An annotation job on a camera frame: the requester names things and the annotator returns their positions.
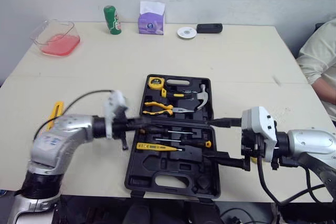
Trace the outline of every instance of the black toolbox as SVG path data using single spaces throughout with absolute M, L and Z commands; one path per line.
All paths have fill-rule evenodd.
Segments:
M 164 79 L 164 88 L 167 90 L 166 97 L 170 97 L 169 99 L 162 97 L 162 91 L 149 87 L 150 80 L 157 81 L 153 77 Z M 201 92 L 201 84 L 205 85 L 205 91 L 208 93 L 208 102 L 197 111 L 196 108 L 202 103 L 202 100 L 197 99 L 195 91 L 197 93 Z M 185 93 L 186 96 L 192 99 L 172 98 L 169 95 L 171 92 Z M 158 106 L 145 106 L 146 102 L 152 101 L 195 111 L 194 113 L 173 113 L 172 115 L 168 113 L 157 115 L 143 114 L 143 111 L 158 112 L 163 110 Z M 211 147 L 207 148 L 208 150 L 216 151 L 215 131 L 206 124 L 206 121 L 212 120 L 214 117 L 210 80 L 206 78 L 150 74 L 147 76 L 143 92 L 140 115 L 155 126 L 163 127 L 170 131 L 193 132 L 193 134 L 143 134 L 141 130 L 136 131 L 125 178 L 125 187 L 132 190 L 133 195 L 141 196 L 146 191 L 152 191 L 208 199 L 219 197 L 221 187 L 218 164 L 202 156 L 203 148 L 182 145 L 179 142 L 156 140 L 156 138 L 171 140 L 188 138 L 190 141 L 195 138 L 202 138 L 211 142 Z M 137 143 L 161 144 L 180 148 L 183 151 L 138 150 L 136 148 Z M 161 175 L 177 178 L 179 182 L 183 183 L 183 188 L 158 185 L 155 180 Z

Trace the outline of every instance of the tissue box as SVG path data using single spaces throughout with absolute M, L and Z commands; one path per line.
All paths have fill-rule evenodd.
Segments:
M 160 2 L 141 1 L 138 28 L 140 34 L 163 35 L 165 5 Z

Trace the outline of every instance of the table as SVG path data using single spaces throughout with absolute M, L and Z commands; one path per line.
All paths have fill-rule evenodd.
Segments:
M 264 106 L 278 121 L 278 130 L 316 127 L 335 132 L 315 92 L 294 57 L 271 26 L 224 26 L 221 34 L 199 34 L 181 40 L 176 31 L 188 25 L 165 25 L 165 35 L 140 35 L 136 24 L 122 24 L 122 33 L 108 34 L 105 23 L 75 23 L 81 43 L 69 57 L 42 55 L 35 45 L 0 89 L 0 188 L 17 190 L 26 173 L 34 132 L 56 100 L 68 104 L 95 89 L 119 89 L 128 99 L 127 116 L 139 115 L 150 73 L 207 77 L 212 81 L 215 117 L 240 117 L 245 109 Z M 71 113 L 103 115 L 106 94 L 77 103 Z M 240 129 L 216 129 L 217 149 L 240 158 Z M 127 133 L 131 145 L 133 133 Z M 62 183 L 62 193 L 129 197 L 124 186 L 129 152 L 119 141 L 105 139 L 80 146 Z M 301 168 L 264 165 L 265 180 L 280 200 L 306 188 Z M 217 200 L 271 202 L 260 186 L 257 167 L 251 172 L 219 167 L 222 194 Z M 312 184 L 320 184 L 312 176 Z M 316 196 L 330 201 L 327 190 Z M 152 198 L 183 196 L 146 193 Z M 308 195 L 296 202 L 311 202 Z

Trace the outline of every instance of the green can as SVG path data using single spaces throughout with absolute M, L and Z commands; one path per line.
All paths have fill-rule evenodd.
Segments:
M 110 30 L 111 34 L 119 34 L 121 33 L 121 26 L 119 22 L 119 17 L 117 14 L 117 9 L 108 5 L 104 7 L 105 20 L 107 23 L 107 27 Z

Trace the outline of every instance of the clear plastic tray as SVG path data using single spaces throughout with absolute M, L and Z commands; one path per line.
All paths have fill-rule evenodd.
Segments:
M 80 42 L 73 22 L 46 20 L 31 34 L 40 51 L 46 55 L 67 56 Z

